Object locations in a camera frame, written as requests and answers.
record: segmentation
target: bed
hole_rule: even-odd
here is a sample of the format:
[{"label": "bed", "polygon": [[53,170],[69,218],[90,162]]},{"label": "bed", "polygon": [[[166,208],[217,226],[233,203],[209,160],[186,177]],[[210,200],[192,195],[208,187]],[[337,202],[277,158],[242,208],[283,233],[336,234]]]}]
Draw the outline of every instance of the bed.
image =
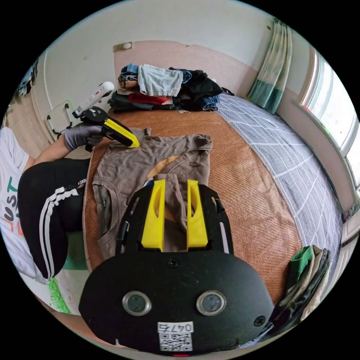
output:
[{"label": "bed", "polygon": [[[303,246],[335,249],[336,258],[342,228],[336,197],[311,150],[278,116],[230,95],[221,96],[217,112],[110,116],[131,128],[150,127],[152,136],[211,136],[209,186],[229,217],[234,254],[257,270],[274,303],[282,296],[289,260]],[[95,148],[85,187],[84,245],[90,272],[103,261],[92,179],[108,144],[104,139]]]},{"label": "bed", "polygon": [[314,152],[278,115],[245,99],[222,95],[218,113],[269,170],[302,245],[330,250],[332,274],[341,243],[341,206]]}]

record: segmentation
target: white t-shirt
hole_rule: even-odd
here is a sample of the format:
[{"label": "white t-shirt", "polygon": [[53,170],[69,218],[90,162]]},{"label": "white t-shirt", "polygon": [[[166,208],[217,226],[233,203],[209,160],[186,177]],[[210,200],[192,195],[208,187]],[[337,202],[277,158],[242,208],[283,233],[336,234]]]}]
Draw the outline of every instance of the white t-shirt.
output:
[{"label": "white t-shirt", "polygon": [[47,280],[34,263],[18,217],[18,184],[29,155],[18,144],[14,132],[0,129],[0,230],[17,270],[46,284]]}]

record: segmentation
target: qr code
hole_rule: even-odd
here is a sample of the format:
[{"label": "qr code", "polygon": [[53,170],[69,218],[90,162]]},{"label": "qr code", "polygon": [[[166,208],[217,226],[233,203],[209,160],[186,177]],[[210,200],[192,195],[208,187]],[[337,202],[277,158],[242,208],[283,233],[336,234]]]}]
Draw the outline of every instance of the qr code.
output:
[{"label": "qr code", "polygon": [[191,333],[159,334],[160,350],[192,351]]}]

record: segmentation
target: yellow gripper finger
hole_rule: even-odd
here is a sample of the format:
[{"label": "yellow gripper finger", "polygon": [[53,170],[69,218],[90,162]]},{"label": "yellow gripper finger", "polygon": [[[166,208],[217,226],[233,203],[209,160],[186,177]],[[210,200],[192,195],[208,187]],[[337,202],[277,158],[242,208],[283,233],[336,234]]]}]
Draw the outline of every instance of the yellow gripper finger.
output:
[{"label": "yellow gripper finger", "polygon": [[208,244],[198,182],[187,180],[187,249],[205,248]]},{"label": "yellow gripper finger", "polygon": [[165,179],[154,181],[147,210],[141,245],[146,249],[164,250]]},{"label": "yellow gripper finger", "polygon": [[111,119],[107,119],[104,124],[106,126],[108,126],[109,128],[115,130],[116,132],[124,135],[128,139],[130,139],[132,141],[131,146],[129,146],[130,148],[140,146],[140,143],[139,143],[137,137],[133,133],[127,131],[121,125],[117,124],[116,122],[112,121]]}]

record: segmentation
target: black pants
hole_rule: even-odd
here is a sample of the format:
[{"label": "black pants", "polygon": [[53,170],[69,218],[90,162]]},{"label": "black pants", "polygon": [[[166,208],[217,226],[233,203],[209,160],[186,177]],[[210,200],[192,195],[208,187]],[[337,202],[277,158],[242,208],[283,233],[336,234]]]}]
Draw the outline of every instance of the black pants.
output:
[{"label": "black pants", "polygon": [[66,233],[82,231],[84,186],[90,159],[60,159],[26,170],[18,186],[22,232],[42,275],[59,273],[68,254]]}]

